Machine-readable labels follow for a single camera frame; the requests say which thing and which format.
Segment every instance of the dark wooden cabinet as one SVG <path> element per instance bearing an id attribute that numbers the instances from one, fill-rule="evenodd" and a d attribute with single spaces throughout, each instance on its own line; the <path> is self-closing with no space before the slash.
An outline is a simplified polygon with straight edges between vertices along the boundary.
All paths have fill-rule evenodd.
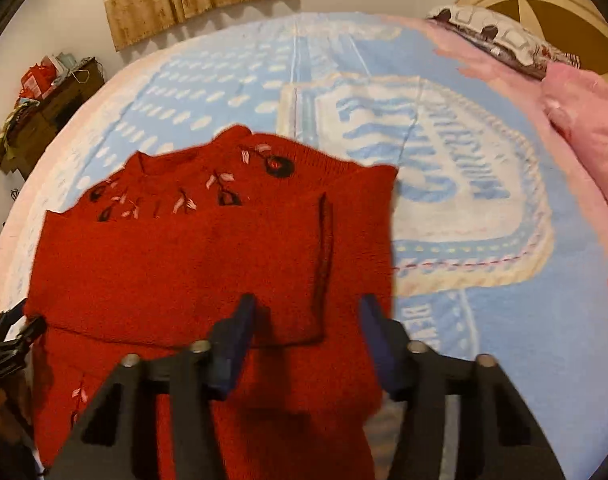
<path id="1" fill-rule="evenodd" d="M 69 75 L 39 106 L 28 108 L 6 133 L 11 150 L 0 159 L 5 172 L 19 170 L 26 179 L 48 145 L 75 112 L 104 84 L 97 61 L 89 59 Z"/>

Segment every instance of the bed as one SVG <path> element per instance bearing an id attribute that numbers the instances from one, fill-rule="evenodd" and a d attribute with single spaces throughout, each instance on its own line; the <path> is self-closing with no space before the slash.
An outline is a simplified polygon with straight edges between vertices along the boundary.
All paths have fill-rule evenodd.
<path id="1" fill-rule="evenodd" d="M 536 82 L 421 20 L 298 14 L 124 69 L 22 190 L 0 238 L 0 310 L 27 294 L 46 210 L 69 208 L 135 150 L 180 150 L 232 123 L 399 166 L 396 319 L 442 353 L 494 354 L 566 477 L 591 476 L 608 453 L 608 205 Z M 483 182 L 467 161 L 489 170 Z M 388 403 L 369 423 L 380 477 L 398 423 Z"/>

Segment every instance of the pink embroidered leaf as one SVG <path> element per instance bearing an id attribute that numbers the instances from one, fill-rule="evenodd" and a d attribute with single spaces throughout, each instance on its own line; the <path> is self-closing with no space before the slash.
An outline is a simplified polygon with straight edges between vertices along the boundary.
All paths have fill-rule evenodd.
<path id="1" fill-rule="evenodd" d="M 180 198 L 177 199 L 177 202 L 175 202 L 175 205 L 173 206 L 173 214 L 177 213 L 183 205 L 184 205 L 184 197 L 181 196 Z"/>

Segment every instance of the red sweater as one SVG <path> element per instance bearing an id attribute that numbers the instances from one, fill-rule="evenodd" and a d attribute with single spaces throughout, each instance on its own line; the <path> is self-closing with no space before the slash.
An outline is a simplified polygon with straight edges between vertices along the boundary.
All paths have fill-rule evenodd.
<path id="1" fill-rule="evenodd" d="M 252 292 L 254 348 L 235 392 L 212 404 L 229 477 L 372 480 L 362 425 L 381 392 L 357 306 L 373 292 L 390 308 L 395 176 L 234 126 L 205 146 L 136 153 L 47 213 L 26 306 L 49 324 L 34 349 L 43 461 L 121 357 L 204 338 Z M 173 478 L 164 397 L 158 455 Z"/>

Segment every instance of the patterned pillow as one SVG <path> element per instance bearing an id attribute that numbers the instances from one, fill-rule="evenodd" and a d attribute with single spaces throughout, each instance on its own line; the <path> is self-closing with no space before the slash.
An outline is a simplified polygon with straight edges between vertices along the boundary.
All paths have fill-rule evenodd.
<path id="1" fill-rule="evenodd" d="M 455 31 L 508 66 L 540 80 L 546 75 L 546 66 L 551 61 L 580 68 L 578 56 L 565 54 L 531 34 L 521 23 L 493 10 L 441 6 L 429 12 L 427 19 Z"/>

